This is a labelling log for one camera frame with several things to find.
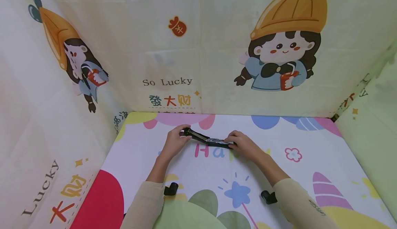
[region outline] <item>blue star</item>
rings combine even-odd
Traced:
[[[233,208],[238,208],[242,203],[249,204],[250,199],[248,197],[251,189],[246,186],[240,186],[236,181],[233,181],[232,189],[225,191],[225,196],[232,198]]]

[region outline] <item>black clamp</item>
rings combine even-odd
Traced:
[[[178,190],[178,184],[176,182],[173,182],[170,187],[165,187],[164,189],[164,195],[167,196],[172,196],[176,195],[176,191]]]
[[[266,201],[267,205],[277,203],[275,192],[269,193],[267,190],[262,191],[261,197]]]

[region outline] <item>girl's black hair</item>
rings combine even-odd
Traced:
[[[86,49],[87,49],[87,52],[84,52],[84,54],[85,54],[85,56],[86,56],[86,58],[87,58],[87,61],[93,62],[94,64],[96,64],[96,65],[98,65],[99,67],[102,68],[102,65],[100,65],[99,61],[94,57],[94,54],[92,54],[90,48],[88,48],[88,46],[84,43],[83,40],[81,40],[80,38],[70,38],[70,39],[66,39],[66,40],[65,40],[65,43],[68,44],[69,46],[85,46]],[[66,62],[67,62],[67,65],[66,65],[66,73],[68,73],[69,78],[70,78],[72,81],[74,81],[75,83],[79,83],[79,82],[80,82],[80,79],[74,77],[74,75],[73,75],[73,68],[72,68],[72,66],[71,66],[71,64],[70,64],[69,57],[66,57]]]
[[[285,36],[289,39],[295,37],[296,31],[286,31]],[[248,55],[250,57],[255,57],[260,60],[259,56],[254,54],[254,49],[257,46],[263,46],[266,42],[272,41],[275,37],[274,34],[269,34],[258,39],[252,40],[248,47]],[[301,37],[304,38],[307,42],[314,42],[313,48],[306,51],[300,61],[305,65],[307,71],[307,77],[311,77],[313,73],[313,66],[316,64],[316,57],[314,54],[318,51],[321,44],[321,35],[320,33],[312,32],[312,31],[301,31]]]

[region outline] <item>colorful mat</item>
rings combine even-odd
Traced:
[[[214,114],[129,114],[75,221],[75,228],[120,228],[140,184],[162,150],[167,132],[180,124],[213,138],[239,130],[314,197],[340,228],[397,228],[360,164],[329,119],[225,116]],[[272,188],[251,162],[233,151],[191,140],[173,159],[165,197],[154,228],[292,228],[277,205],[266,205]]]

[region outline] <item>pink flower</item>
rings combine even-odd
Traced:
[[[300,162],[302,159],[302,154],[297,148],[285,148],[284,152],[287,159],[294,161],[295,163]]]

